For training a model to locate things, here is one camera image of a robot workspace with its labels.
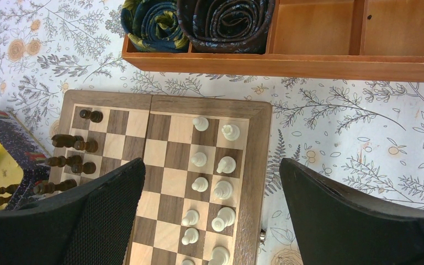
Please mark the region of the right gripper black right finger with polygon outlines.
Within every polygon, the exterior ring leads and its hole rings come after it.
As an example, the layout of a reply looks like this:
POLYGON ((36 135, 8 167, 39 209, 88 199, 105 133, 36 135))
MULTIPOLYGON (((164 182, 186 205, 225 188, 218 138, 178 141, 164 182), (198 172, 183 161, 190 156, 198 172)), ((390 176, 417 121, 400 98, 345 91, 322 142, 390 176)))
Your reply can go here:
POLYGON ((291 158, 279 172, 304 264, 424 264, 424 210, 360 192, 291 158))

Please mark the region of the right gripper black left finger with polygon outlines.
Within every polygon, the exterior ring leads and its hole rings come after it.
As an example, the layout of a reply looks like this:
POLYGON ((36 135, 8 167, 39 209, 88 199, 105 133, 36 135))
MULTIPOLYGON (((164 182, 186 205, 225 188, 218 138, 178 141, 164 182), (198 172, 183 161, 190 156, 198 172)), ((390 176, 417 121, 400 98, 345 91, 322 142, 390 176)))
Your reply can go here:
POLYGON ((17 210, 0 210, 0 264, 122 264, 144 186, 136 158, 17 210))

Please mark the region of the gold tin box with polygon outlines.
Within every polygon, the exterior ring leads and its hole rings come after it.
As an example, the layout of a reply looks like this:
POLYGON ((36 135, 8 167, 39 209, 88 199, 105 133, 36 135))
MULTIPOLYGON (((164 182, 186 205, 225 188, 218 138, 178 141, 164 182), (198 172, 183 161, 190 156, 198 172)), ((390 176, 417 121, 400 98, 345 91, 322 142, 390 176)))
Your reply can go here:
POLYGON ((0 210, 14 210, 42 199, 33 192, 34 186, 49 179, 50 167, 45 165, 49 153, 11 113, 0 110, 0 187, 19 184, 0 210))

